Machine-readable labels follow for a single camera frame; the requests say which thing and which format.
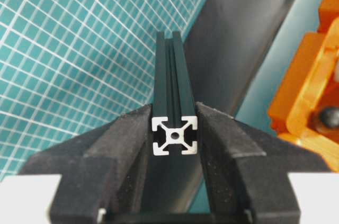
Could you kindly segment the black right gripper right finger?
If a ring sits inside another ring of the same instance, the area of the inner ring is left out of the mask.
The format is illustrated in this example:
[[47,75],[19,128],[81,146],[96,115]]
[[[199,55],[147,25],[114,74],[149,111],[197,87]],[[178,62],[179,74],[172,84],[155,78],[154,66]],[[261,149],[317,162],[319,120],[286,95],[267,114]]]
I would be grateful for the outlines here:
[[320,155],[196,104],[198,148],[210,210],[253,223],[298,223],[289,173],[328,172]]

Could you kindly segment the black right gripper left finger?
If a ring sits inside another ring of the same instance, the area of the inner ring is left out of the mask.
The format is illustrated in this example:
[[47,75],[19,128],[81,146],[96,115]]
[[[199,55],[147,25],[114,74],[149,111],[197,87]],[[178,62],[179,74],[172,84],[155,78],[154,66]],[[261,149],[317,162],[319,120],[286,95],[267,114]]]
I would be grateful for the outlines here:
[[59,174],[52,223],[96,223],[108,214],[140,211],[153,135],[151,105],[29,157],[21,175]]

